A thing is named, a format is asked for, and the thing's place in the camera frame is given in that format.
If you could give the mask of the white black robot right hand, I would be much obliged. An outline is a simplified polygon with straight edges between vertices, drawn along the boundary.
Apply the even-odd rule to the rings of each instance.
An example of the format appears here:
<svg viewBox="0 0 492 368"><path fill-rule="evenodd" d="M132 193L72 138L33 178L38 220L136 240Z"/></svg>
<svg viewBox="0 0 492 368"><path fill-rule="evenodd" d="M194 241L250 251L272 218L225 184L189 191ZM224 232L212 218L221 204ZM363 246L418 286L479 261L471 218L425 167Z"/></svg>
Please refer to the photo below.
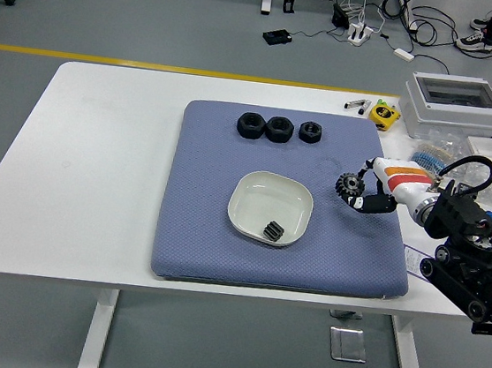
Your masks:
<svg viewBox="0 0 492 368"><path fill-rule="evenodd" d="M364 196L363 177L369 169L377 180L377 192ZM359 173L339 177L336 191L349 207L362 214L387 214L398 204L405 205L412 219L423 226L438 197L431 190L432 184L431 177L415 161L377 157L366 160Z"/></svg>

